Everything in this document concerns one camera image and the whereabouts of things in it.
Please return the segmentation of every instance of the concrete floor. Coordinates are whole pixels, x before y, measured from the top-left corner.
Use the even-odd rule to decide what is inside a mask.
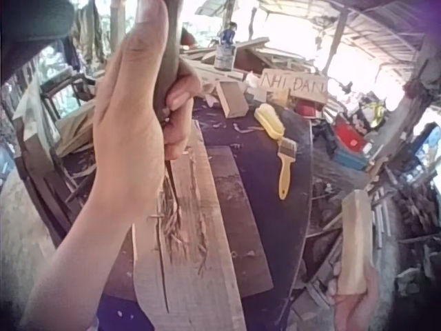
[[[371,330],[385,330],[393,303],[393,280],[398,274],[396,210],[388,202],[392,237],[383,235],[383,248],[376,259],[380,271],[380,304]],[[0,298],[10,303],[16,318],[24,311],[30,291],[42,269],[48,266],[55,249],[42,220],[16,170],[12,171],[0,194]],[[333,330],[334,311],[323,311],[315,319],[291,325],[289,331]]]

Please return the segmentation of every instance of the wooden workbench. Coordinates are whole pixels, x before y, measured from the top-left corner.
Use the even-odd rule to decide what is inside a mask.
[[[194,106],[193,118],[199,120],[205,145],[232,149],[274,283],[273,290],[242,300],[248,330],[261,330],[271,325],[281,313],[302,259],[311,212],[311,127],[308,121],[292,111],[278,111],[286,127],[285,136],[298,142],[291,187],[285,201],[278,198],[280,159],[276,142],[263,131],[239,133],[234,128],[234,123],[242,130],[259,127],[254,111],[240,119],[226,119],[222,109],[208,108],[201,99],[196,99]],[[70,173],[80,171],[89,162],[93,162],[93,156],[87,152],[64,158],[64,166]],[[131,240],[128,235],[105,288],[105,294],[109,295],[103,296],[99,310],[105,331],[150,330],[148,320],[134,302]]]

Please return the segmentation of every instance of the metal roof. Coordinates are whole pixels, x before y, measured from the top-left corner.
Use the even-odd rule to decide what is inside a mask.
[[[424,38],[421,0],[259,0],[260,9],[310,20],[334,35],[343,6],[350,10],[342,42],[382,63],[397,81],[406,81]],[[225,0],[207,0],[197,14],[221,16]]]

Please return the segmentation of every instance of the hand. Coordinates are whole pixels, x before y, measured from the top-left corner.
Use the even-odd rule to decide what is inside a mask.
[[[341,264],[334,268],[338,276]],[[366,331],[376,310],[378,293],[378,273],[371,265],[365,267],[367,292],[355,295],[336,295],[336,281],[329,284],[329,293],[336,303],[334,324],[336,331]]]
[[[139,1],[134,29],[109,62],[96,96],[97,170],[90,199],[123,215],[129,224],[134,217],[148,216],[163,182],[163,131],[153,110],[153,94],[167,31],[164,2]],[[187,109],[184,101],[175,102],[171,125],[184,117],[179,111],[183,105]]]
[[[193,98],[201,90],[201,81],[184,60],[179,61],[178,79],[167,93],[170,120],[164,127],[165,159],[179,158],[187,145],[192,128]]]

